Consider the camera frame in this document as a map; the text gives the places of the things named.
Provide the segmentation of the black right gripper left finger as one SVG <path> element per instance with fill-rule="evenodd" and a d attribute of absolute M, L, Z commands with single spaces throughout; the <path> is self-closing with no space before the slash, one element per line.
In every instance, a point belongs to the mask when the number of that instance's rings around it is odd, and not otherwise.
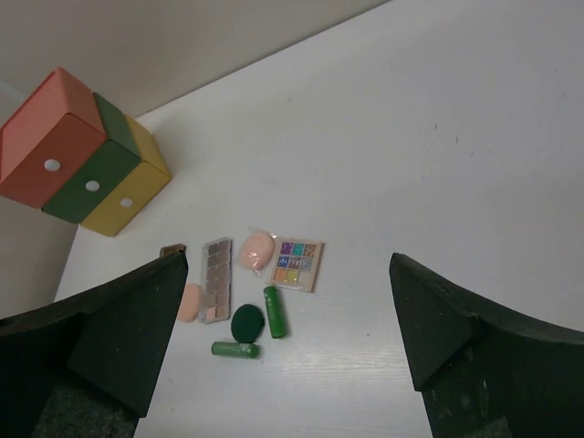
<path fill-rule="evenodd" d="M 132 437 L 146 417 L 188 274 L 179 251 L 1 321 L 4 437 Z"/>

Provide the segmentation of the brown eyeshadow palette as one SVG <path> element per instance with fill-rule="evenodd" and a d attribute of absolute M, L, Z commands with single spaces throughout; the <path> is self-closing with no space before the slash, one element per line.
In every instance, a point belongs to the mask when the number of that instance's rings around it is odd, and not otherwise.
<path fill-rule="evenodd" d="M 183 244 L 167 245 L 161 248 L 159 257 L 164 257 L 177 252 L 185 252 L 186 246 Z"/>

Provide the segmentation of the orange drawer box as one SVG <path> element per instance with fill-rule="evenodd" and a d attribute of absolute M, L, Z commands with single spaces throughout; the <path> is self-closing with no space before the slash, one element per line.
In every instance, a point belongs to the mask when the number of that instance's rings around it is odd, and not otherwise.
<path fill-rule="evenodd" d="M 1 128 L 1 195 L 43 207 L 105 140 L 92 90 L 56 68 Z"/>

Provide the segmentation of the mauve eyeshadow palette clear case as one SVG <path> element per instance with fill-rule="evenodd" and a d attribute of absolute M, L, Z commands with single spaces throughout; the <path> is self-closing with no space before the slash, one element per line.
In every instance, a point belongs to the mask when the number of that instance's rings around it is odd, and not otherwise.
<path fill-rule="evenodd" d="M 232 242 L 229 237 L 203 245 L 198 320 L 212 324 L 231 316 Z"/>

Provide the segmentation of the green tube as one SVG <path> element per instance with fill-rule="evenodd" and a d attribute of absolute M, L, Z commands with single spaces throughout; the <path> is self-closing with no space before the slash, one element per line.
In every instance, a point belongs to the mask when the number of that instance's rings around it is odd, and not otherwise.
<path fill-rule="evenodd" d="M 253 343 L 216 341 L 211 346 L 211 352 L 218 357 L 237 359 L 254 360 L 260 356 L 260 348 Z"/>
<path fill-rule="evenodd" d="M 271 337 L 282 339 L 287 336 L 287 323 L 278 289 L 274 286 L 265 287 L 264 298 Z"/>

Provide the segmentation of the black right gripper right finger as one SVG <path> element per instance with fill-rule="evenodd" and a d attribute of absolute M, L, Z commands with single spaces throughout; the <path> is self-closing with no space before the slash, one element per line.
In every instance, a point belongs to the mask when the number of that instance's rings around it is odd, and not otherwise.
<path fill-rule="evenodd" d="M 434 437 L 580 437 L 583 334 L 481 297 L 404 254 L 389 265 Z"/>

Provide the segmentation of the colourful square eyeshadow palette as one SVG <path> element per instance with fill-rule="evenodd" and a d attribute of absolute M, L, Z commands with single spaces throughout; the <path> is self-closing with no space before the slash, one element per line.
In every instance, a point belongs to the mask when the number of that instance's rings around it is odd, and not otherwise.
<path fill-rule="evenodd" d="M 278 236 L 267 284 L 312 293 L 324 247 L 317 240 Z"/>

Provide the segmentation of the green drawer box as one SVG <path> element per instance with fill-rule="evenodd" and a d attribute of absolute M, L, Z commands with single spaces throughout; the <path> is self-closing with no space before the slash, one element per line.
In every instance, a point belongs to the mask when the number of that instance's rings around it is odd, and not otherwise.
<path fill-rule="evenodd" d="M 129 123 L 122 111 L 93 94 L 106 139 L 42 207 L 42 211 L 79 224 L 141 162 Z"/>

